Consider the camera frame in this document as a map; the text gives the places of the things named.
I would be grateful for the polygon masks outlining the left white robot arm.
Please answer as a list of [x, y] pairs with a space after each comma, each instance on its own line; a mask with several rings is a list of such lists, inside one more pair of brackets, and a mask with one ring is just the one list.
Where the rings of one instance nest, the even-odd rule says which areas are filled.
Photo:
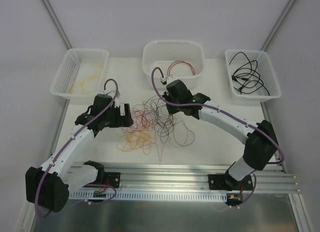
[[59, 212], [66, 205], [70, 194], [92, 184], [108, 187], [104, 165], [87, 161], [73, 173], [69, 169], [100, 131], [105, 128], [122, 128], [133, 125], [128, 103], [120, 106], [116, 98], [98, 94], [93, 104], [77, 117], [75, 126], [62, 147], [38, 168], [30, 167], [25, 174], [26, 200], [36, 207]]

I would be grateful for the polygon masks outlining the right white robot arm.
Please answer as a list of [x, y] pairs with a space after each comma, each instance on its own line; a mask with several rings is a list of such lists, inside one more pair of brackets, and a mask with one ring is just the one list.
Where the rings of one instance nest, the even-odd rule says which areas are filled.
[[211, 176], [209, 183], [213, 190], [239, 190], [241, 185], [248, 184], [246, 176], [262, 171], [270, 164], [279, 145], [269, 121], [257, 123], [224, 111], [208, 96], [192, 94], [179, 79], [168, 77], [162, 83], [166, 88], [162, 98], [169, 114], [182, 112], [186, 116], [211, 123], [244, 145], [243, 155], [224, 174]]

